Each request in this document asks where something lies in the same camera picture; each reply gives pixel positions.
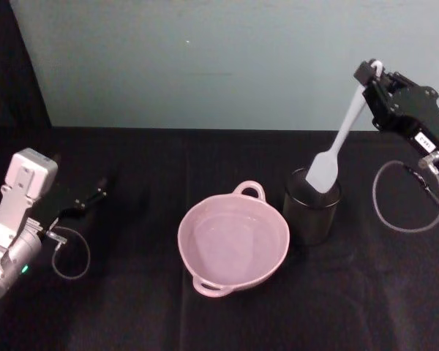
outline white spatula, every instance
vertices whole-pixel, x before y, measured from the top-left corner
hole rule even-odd
[[[372,66],[377,67],[376,75],[380,77],[383,68],[382,63],[374,61]],[[351,126],[353,126],[354,121],[359,117],[366,105],[366,100],[362,94],[364,90],[364,86],[358,86],[333,145],[328,151],[321,152],[314,158],[307,173],[306,181],[322,194],[327,193],[337,180],[338,152],[345,142]]]

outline spatula handle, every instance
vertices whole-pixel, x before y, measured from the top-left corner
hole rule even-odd
[[[335,155],[338,154],[338,151],[341,149],[343,142],[350,132],[351,126],[353,126],[355,120],[359,117],[361,111],[366,105],[366,100],[363,97],[363,92],[365,89],[366,88],[360,84],[353,95],[353,99],[351,100],[350,107],[346,112],[342,126],[340,127],[337,137],[330,148],[330,151],[335,153]]]

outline black tablecloth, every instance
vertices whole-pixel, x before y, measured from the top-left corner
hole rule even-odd
[[[54,244],[46,241],[0,301],[0,350],[439,350],[439,227],[396,233],[372,208],[378,168],[390,159],[417,161],[393,135],[350,134],[339,156],[344,197],[324,244],[292,245],[279,270],[251,290],[210,299],[192,288],[176,240],[188,209],[253,179],[281,211],[286,174],[309,165],[333,137],[0,129],[0,185],[10,157],[25,147],[59,152],[56,181],[64,184],[120,170],[107,201],[70,223],[91,245],[89,274],[76,282],[58,278],[50,269]],[[391,221],[411,227],[437,211],[399,170],[384,176],[380,206]],[[78,265],[77,256],[68,258]]]

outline spatula head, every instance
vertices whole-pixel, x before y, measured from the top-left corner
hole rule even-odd
[[[337,155],[330,151],[321,152],[312,162],[306,181],[318,192],[325,194],[334,185],[338,176]]]

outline metal cup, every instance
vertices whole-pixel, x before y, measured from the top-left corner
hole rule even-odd
[[[321,194],[306,181],[306,175],[307,169],[301,168],[288,177],[283,216],[291,240],[310,246],[323,243],[329,236],[342,188],[336,181],[327,193]]]

